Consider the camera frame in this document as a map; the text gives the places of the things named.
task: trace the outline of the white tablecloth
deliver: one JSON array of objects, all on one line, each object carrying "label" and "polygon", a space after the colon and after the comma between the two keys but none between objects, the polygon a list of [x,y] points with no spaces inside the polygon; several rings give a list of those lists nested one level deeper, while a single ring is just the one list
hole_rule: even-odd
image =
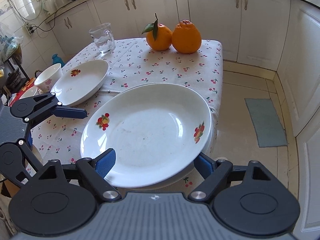
[{"label": "white tablecloth", "polygon": [[[101,89],[78,106],[87,110],[88,117],[78,120],[51,116],[32,129],[33,144],[44,163],[51,159],[60,159],[62,164],[75,163],[81,158],[80,138],[90,116],[118,93],[151,82],[180,84],[198,92],[207,101],[212,113],[214,144],[222,89],[222,47],[219,42],[203,40],[198,52],[180,54],[172,46],[158,52],[149,47],[146,39],[126,39],[116,41],[116,49],[106,55],[101,55],[95,44],[91,43],[63,67],[63,72],[95,59],[108,61],[109,71]],[[206,154],[217,157],[212,152]],[[29,165],[27,170],[33,174]],[[188,194],[202,181],[194,169],[180,181],[157,191],[184,191]]]}]

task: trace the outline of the floor mat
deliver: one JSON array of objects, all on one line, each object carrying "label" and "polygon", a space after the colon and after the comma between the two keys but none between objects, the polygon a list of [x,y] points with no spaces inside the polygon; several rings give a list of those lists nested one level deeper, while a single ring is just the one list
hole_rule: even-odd
[{"label": "floor mat", "polygon": [[285,132],[272,100],[254,98],[245,98],[244,100],[257,134],[259,147],[287,145]]}]

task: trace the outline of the orange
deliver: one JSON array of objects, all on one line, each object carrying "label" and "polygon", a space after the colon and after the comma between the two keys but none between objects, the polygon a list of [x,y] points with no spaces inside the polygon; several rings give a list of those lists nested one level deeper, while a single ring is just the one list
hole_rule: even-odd
[{"label": "orange", "polygon": [[201,34],[192,22],[183,20],[172,33],[172,45],[180,53],[194,53],[201,46]]},{"label": "orange", "polygon": [[172,31],[170,31],[167,26],[158,24],[158,34],[156,40],[153,38],[152,32],[153,31],[148,32],[146,36],[147,43],[152,49],[162,51],[171,46]]}]

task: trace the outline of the white cup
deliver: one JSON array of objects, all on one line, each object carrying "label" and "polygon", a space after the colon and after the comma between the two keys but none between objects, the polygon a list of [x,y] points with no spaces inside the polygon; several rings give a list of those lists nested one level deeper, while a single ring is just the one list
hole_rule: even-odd
[{"label": "white cup", "polygon": [[61,64],[57,63],[43,71],[35,80],[35,86],[44,93],[50,92],[53,85],[62,77]]},{"label": "white cup", "polygon": [[40,95],[40,93],[38,91],[38,87],[33,86],[33,87],[29,88],[26,92],[24,92],[23,95],[19,99],[33,97],[33,96],[37,96],[37,95]]}]

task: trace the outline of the glass cup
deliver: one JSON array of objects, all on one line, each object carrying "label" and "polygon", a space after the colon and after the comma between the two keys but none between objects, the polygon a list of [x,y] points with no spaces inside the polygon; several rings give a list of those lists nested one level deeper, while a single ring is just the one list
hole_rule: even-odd
[{"label": "glass cup", "polygon": [[110,53],[115,50],[116,43],[112,35],[110,23],[103,23],[91,29],[89,34],[101,53]]}]

